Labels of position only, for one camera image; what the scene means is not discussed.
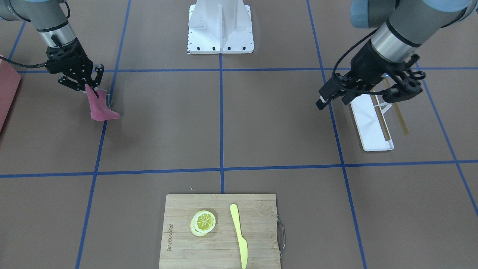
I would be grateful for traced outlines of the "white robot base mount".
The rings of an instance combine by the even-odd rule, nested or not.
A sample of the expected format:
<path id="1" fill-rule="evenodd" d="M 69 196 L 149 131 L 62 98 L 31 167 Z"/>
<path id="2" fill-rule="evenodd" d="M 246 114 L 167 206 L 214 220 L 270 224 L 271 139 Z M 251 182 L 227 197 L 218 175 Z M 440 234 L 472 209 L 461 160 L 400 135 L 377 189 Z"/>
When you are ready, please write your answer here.
<path id="1" fill-rule="evenodd" d="M 188 53 L 254 51 L 251 7 L 242 0 L 198 0 L 188 15 Z"/>

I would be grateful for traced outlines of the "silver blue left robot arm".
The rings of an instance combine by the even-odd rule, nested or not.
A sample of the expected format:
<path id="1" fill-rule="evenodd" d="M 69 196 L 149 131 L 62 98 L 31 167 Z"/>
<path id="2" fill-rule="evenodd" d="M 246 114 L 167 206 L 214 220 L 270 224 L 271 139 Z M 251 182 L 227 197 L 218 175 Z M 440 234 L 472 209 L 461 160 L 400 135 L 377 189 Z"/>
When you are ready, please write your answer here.
<path id="1" fill-rule="evenodd" d="M 411 69 L 419 60 L 416 49 L 473 11 L 476 0 L 354 0 L 352 24 L 374 30 L 361 39 L 364 46 L 352 58 L 350 71 L 332 72 L 319 90 L 316 106 L 323 110 L 339 97 L 348 105 L 362 94 L 381 95 L 387 103 L 417 96 L 426 75 Z"/>

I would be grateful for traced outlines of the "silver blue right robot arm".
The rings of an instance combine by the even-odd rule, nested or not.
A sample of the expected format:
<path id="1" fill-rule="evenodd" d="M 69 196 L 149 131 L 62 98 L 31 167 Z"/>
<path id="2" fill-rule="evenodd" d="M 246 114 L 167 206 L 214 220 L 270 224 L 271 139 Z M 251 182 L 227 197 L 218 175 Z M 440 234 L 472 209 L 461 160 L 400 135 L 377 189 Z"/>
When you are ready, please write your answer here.
<path id="1" fill-rule="evenodd" d="M 1 19 L 30 22 L 47 45 L 47 61 L 24 65 L 1 57 L 7 63 L 22 68 L 45 68 L 50 74 L 60 74 L 59 83 L 76 91 L 90 87 L 95 92 L 101 84 L 104 66 L 95 66 L 75 34 L 61 4 L 65 0 L 2 0 Z"/>

